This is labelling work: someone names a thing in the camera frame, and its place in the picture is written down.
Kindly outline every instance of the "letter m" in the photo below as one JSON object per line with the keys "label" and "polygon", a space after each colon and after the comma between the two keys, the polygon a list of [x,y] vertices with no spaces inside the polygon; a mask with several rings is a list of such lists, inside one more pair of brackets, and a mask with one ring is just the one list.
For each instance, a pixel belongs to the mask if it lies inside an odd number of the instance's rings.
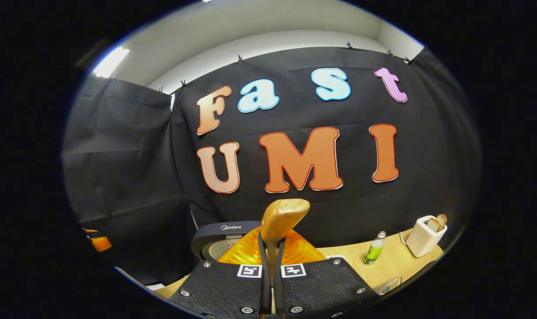
{"label": "letter m", "polygon": [[337,174],[335,141],[339,130],[334,127],[319,127],[309,134],[302,154],[298,152],[284,133],[270,133],[259,139],[267,150],[270,181],[264,189],[269,193],[290,190],[284,182],[284,171],[297,190],[303,190],[309,172],[313,168],[313,180],[309,187],[315,191],[335,190],[343,186]]}

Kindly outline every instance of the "orange object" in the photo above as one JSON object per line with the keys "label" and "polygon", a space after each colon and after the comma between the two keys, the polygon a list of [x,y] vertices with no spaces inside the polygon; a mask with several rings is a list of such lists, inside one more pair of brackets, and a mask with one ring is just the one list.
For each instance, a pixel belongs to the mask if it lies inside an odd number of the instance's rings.
{"label": "orange object", "polygon": [[223,111],[225,110],[225,101],[223,97],[228,97],[229,95],[231,95],[231,88],[225,85],[197,101],[200,119],[197,135],[204,135],[219,126],[219,120],[214,117],[213,113],[215,112],[217,115],[223,114]]}
{"label": "orange object", "polygon": [[[254,228],[229,249],[218,262],[235,265],[262,265],[259,251],[260,227]],[[325,260],[312,244],[305,240],[294,230],[286,234],[284,252],[282,253],[282,265],[307,263]]]}
{"label": "orange object", "polygon": [[236,151],[239,150],[239,143],[225,143],[219,147],[219,152],[225,156],[228,178],[222,182],[217,178],[215,166],[213,165],[213,155],[215,149],[212,147],[200,148],[197,150],[197,157],[201,162],[201,172],[205,183],[215,192],[231,194],[239,188],[239,167],[236,163]]}
{"label": "orange object", "polygon": [[263,214],[260,224],[260,237],[267,253],[270,278],[274,278],[274,267],[280,242],[286,237],[309,211],[309,202],[301,198],[275,200]]}
{"label": "orange object", "polygon": [[85,230],[85,232],[98,252],[111,248],[112,245],[107,236],[102,236],[97,230]]}
{"label": "orange object", "polygon": [[376,172],[373,174],[373,180],[382,183],[397,178],[398,169],[394,160],[396,127],[390,124],[377,124],[369,128],[369,133],[376,142]]}
{"label": "orange object", "polygon": [[303,190],[309,172],[313,169],[313,180],[309,187],[316,191],[335,190],[343,186],[337,175],[335,141],[339,130],[334,127],[319,127],[309,134],[302,153],[296,149],[289,137],[282,132],[268,133],[259,139],[267,150],[270,181],[264,189],[269,193],[290,190],[284,181],[284,171],[297,190]]}

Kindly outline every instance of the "black curtain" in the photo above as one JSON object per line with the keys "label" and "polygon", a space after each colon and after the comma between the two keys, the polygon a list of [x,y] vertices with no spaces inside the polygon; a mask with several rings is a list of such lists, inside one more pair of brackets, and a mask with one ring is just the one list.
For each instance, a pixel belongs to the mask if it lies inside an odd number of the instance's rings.
{"label": "black curtain", "polygon": [[89,77],[64,134],[66,192],[84,228],[106,235],[102,254],[144,284],[187,274],[191,216],[173,161],[171,96]]}
{"label": "black curtain", "polygon": [[[347,76],[351,95],[343,101],[323,101],[316,94],[311,73],[338,67]],[[390,97],[374,74],[381,67],[398,76],[406,103]],[[237,109],[240,89],[257,79],[274,83],[279,103],[272,109],[242,113]],[[224,112],[214,117],[219,126],[198,136],[196,102],[228,85]],[[301,48],[263,54],[212,71],[175,92],[172,112],[173,144],[179,171],[198,226],[211,221],[259,220],[266,207],[279,198],[304,198],[311,203],[307,216],[295,227],[316,246],[337,246],[373,240],[412,228],[416,219],[446,214],[448,231],[440,241],[445,249],[463,230],[473,210],[479,187],[481,149],[479,136],[467,109],[469,105],[456,81],[427,50],[414,63],[389,54],[347,48]],[[396,180],[375,183],[376,145],[369,128],[394,125]],[[259,138],[284,132],[302,152],[311,131],[331,126],[340,131],[336,142],[337,169],[344,185],[338,190],[269,194],[266,150]],[[240,187],[218,194],[204,183],[196,151],[216,148],[214,166],[219,180],[227,178],[221,144],[238,142],[236,156]],[[290,183],[285,174],[285,181]],[[310,173],[308,182],[313,178]]]}
{"label": "black curtain", "polygon": [[[351,95],[323,101],[311,73],[344,71]],[[408,95],[395,101],[374,71],[386,67]],[[242,113],[240,89],[257,79],[274,83],[279,103]],[[228,85],[220,125],[198,136],[197,101]],[[473,210],[481,176],[481,147],[471,108],[458,83],[428,49],[412,63],[389,54],[345,48],[272,52],[233,63],[187,83],[171,96],[125,81],[90,77],[76,97],[64,138],[66,190],[83,227],[100,230],[114,245],[113,265],[145,283],[168,284],[195,263],[189,241],[213,222],[260,220],[279,198],[304,198],[310,212],[295,227],[315,246],[373,240],[412,228],[416,219],[446,214],[443,249],[456,239]],[[376,144],[369,128],[391,124],[398,178],[375,183]],[[343,186],[314,191],[293,186],[284,194],[268,183],[262,135],[284,132],[302,152],[311,131],[335,127],[337,170]],[[238,142],[240,187],[218,194],[206,186],[196,151],[216,148],[219,180],[227,178],[221,144]],[[308,182],[313,179],[313,171]]]}

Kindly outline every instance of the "green liquid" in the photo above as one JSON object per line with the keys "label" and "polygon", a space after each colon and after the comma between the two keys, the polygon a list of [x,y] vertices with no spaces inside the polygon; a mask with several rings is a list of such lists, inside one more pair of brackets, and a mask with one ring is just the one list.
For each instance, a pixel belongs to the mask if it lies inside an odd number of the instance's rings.
{"label": "green liquid", "polygon": [[384,248],[384,246],[377,248],[377,247],[373,247],[373,245],[371,245],[370,248],[369,248],[369,252],[367,252],[367,255],[365,256],[365,259],[363,260],[363,263],[366,263],[366,264],[374,263],[375,260],[380,255],[380,252],[382,252],[383,248]]}

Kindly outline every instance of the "table surface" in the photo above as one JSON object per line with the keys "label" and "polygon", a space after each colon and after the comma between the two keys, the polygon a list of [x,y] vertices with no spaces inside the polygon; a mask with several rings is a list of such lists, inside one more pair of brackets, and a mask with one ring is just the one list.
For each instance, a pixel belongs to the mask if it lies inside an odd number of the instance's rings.
{"label": "table surface", "polygon": [[[402,232],[402,238],[406,241],[408,235],[412,232],[412,228]],[[380,256],[371,265],[363,263],[363,258],[369,250],[372,241],[361,242],[359,244],[317,248],[325,256],[343,255],[345,260],[353,267],[364,281],[371,287],[376,288],[388,279],[402,276],[402,282],[414,276],[426,264],[439,259],[444,252],[439,246],[428,254],[416,258],[408,248],[400,240],[400,234],[396,233],[385,238],[386,244],[380,253]],[[157,289],[155,292],[162,297],[170,298],[178,288],[182,285],[187,277],[169,284],[164,288]]]}

